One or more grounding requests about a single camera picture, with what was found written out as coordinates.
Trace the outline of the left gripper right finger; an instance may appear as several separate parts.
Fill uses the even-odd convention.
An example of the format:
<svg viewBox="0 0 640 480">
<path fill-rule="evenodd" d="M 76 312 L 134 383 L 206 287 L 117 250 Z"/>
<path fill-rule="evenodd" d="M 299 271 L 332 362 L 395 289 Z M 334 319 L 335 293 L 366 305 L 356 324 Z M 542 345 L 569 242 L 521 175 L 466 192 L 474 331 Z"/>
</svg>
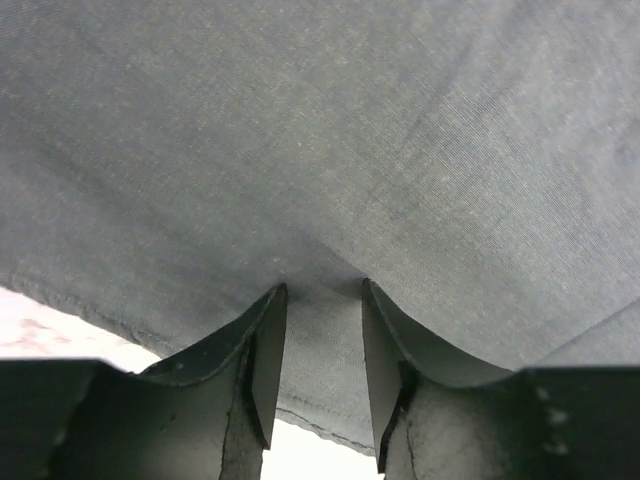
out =
<svg viewBox="0 0 640 480">
<path fill-rule="evenodd" d="M 599 374 L 492 365 L 362 283 L 378 470 L 387 479 L 597 479 Z"/>
</svg>

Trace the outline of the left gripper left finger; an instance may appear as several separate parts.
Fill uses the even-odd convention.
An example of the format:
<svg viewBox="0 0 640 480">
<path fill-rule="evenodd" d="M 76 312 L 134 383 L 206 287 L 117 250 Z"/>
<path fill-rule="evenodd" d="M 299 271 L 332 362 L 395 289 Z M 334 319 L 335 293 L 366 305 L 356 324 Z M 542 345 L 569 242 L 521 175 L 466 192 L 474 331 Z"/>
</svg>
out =
<svg viewBox="0 0 640 480">
<path fill-rule="evenodd" d="M 100 366 L 52 479 L 257 479 L 286 333 L 279 284 L 236 320 L 139 374 Z"/>
</svg>

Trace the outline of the grey long sleeve shirt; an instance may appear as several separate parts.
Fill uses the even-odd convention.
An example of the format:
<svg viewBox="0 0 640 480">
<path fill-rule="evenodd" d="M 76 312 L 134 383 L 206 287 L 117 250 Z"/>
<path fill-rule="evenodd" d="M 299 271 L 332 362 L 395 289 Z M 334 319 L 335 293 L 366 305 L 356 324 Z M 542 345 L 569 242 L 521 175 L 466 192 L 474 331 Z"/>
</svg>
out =
<svg viewBox="0 0 640 480">
<path fill-rule="evenodd" d="M 3 287 L 168 356 L 286 284 L 279 416 L 371 453 L 367 278 L 638 362 L 637 2 L 2 3 Z"/>
</svg>

